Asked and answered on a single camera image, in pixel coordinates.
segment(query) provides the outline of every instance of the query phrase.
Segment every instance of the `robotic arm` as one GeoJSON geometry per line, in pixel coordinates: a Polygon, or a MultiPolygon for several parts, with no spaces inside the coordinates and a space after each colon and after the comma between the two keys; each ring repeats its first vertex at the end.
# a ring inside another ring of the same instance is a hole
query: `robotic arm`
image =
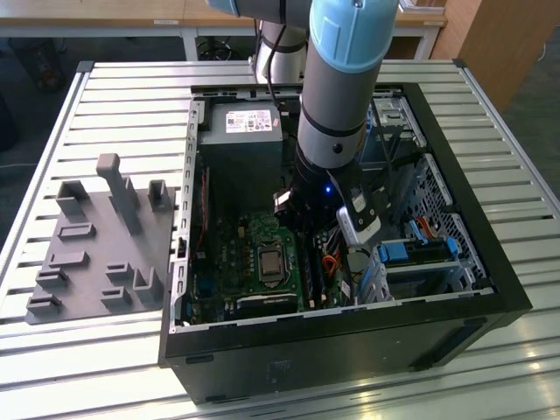
{"type": "Polygon", "coordinates": [[[398,0],[206,2],[236,16],[266,21],[265,45],[287,25],[280,53],[301,46],[309,28],[296,173],[290,190],[275,195],[275,213],[287,226],[301,229],[302,223],[336,208],[346,243],[365,243],[381,222],[354,156],[366,135],[365,116],[389,49],[398,0]]]}

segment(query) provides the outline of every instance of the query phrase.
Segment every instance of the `white table leg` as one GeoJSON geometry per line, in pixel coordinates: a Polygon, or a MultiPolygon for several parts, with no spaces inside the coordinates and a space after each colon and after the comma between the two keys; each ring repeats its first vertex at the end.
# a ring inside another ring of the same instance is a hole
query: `white table leg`
{"type": "Polygon", "coordinates": [[[420,43],[416,49],[416,54],[414,55],[414,60],[429,60],[431,56],[431,50],[436,44],[436,38],[439,34],[439,26],[425,27],[423,29],[423,36],[420,38],[420,43]]]}
{"type": "Polygon", "coordinates": [[[183,44],[185,46],[185,60],[198,61],[199,54],[196,50],[196,29],[181,29],[181,38],[183,39],[183,44]]]}

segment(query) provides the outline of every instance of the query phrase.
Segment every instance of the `power supply label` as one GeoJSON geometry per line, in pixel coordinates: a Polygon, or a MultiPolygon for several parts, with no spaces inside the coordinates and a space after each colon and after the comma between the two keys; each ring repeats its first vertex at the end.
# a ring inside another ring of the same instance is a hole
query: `power supply label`
{"type": "Polygon", "coordinates": [[[231,111],[226,114],[226,133],[272,131],[272,117],[268,109],[260,111],[231,111]]]}

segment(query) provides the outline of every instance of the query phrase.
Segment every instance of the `cpu socket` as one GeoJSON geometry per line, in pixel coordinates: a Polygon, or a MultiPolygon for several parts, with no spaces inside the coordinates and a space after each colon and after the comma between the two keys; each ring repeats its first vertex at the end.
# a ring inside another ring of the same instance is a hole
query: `cpu socket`
{"type": "Polygon", "coordinates": [[[259,280],[265,286],[277,287],[285,279],[284,252],[282,244],[258,248],[259,280]]]}

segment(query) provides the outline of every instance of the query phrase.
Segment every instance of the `aluminum slatted table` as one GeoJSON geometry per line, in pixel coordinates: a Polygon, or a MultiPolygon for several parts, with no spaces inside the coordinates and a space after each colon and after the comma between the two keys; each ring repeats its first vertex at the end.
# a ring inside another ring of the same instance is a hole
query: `aluminum slatted table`
{"type": "Polygon", "coordinates": [[[534,310],[449,365],[196,407],[157,366],[161,312],[29,326],[63,179],[88,191],[100,153],[145,188],[178,188],[190,86],[253,83],[246,63],[96,64],[77,73],[0,255],[0,417],[401,419],[552,417],[560,405],[560,206],[466,69],[388,61],[380,82],[418,82],[534,310]]]}

